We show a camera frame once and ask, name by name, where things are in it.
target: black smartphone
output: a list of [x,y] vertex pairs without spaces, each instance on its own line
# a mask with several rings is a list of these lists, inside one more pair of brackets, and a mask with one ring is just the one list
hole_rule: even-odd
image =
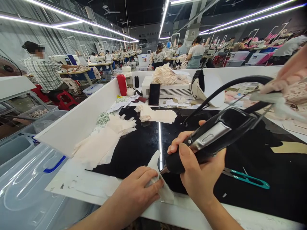
[[151,83],[149,86],[149,105],[159,105],[161,84]]

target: blue handle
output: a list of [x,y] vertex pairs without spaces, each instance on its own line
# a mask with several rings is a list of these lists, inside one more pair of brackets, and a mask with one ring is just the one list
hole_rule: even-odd
[[[256,185],[256,186],[261,187],[261,188],[264,188],[264,189],[270,189],[269,184],[268,184],[267,182],[263,181],[263,180],[257,179],[257,178],[255,178],[255,177],[251,177],[251,176],[249,176],[249,175],[246,175],[246,174],[241,173],[241,172],[237,172],[237,171],[232,170],[232,169],[231,169],[230,171],[231,171],[232,173],[235,173],[235,174],[238,174],[238,175],[241,175],[241,176],[244,177],[244,178],[241,178],[241,177],[238,177],[238,176],[236,176],[236,175],[233,175],[233,177],[234,177],[235,179],[238,179],[238,180],[247,182],[247,183],[252,184],[252,185]],[[261,182],[262,185],[256,184],[256,183],[250,181],[249,178]]]
[[63,157],[59,160],[59,162],[58,162],[53,168],[51,168],[51,169],[45,169],[45,170],[44,170],[44,173],[52,173],[54,170],[57,169],[57,167],[59,167],[59,165],[65,160],[65,158],[66,158],[66,156],[63,156]]

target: hand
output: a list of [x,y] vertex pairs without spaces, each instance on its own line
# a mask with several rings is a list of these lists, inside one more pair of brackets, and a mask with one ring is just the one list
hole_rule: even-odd
[[293,55],[281,68],[277,78],[263,86],[260,93],[267,94],[272,91],[288,93],[289,85],[293,85],[307,76],[307,45]]
[[109,229],[125,228],[160,198],[158,191],[164,184],[163,180],[145,187],[151,178],[157,176],[158,173],[154,169],[143,166],[121,182],[102,206],[109,215]]
[[185,168],[185,172],[180,175],[182,184],[188,192],[191,199],[198,207],[210,203],[214,200],[213,187],[225,167],[226,149],[221,150],[215,157],[209,159],[205,164],[199,165],[195,154],[184,143],[182,143],[194,131],[185,131],[173,140],[168,149],[168,154],[177,151],[179,146],[179,155]]

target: plaid shirt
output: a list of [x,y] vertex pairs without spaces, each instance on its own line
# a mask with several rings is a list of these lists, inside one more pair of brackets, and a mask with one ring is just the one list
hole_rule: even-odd
[[55,90],[63,83],[58,73],[62,64],[54,61],[32,61],[29,58],[24,60],[24,65],[45,90]]

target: red thermos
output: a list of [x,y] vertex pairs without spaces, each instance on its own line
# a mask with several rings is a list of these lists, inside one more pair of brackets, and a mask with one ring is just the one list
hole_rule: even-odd
[[119,91],[122,96],[127,96],[127,85],[126,85],[126,77],[123,74],[117,75],[117,82],[119,86]]

